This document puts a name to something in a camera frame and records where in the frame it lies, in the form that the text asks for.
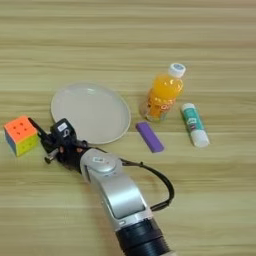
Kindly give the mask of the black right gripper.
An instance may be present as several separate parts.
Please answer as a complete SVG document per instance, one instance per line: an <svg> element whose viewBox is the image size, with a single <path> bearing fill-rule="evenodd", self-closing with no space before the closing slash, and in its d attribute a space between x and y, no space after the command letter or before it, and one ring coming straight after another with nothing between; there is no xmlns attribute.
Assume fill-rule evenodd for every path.
<svg viewBox="0 0 256 256"><path fill-rule="evenodd" d="M45 162L47 164L56 160L69 170L81 172L81 157L90 149L85 140L78 140L75 135L66 138L57 138L53 134L47 134L44 131L39 131L38 135L47 153L45 156Z"/></svg>

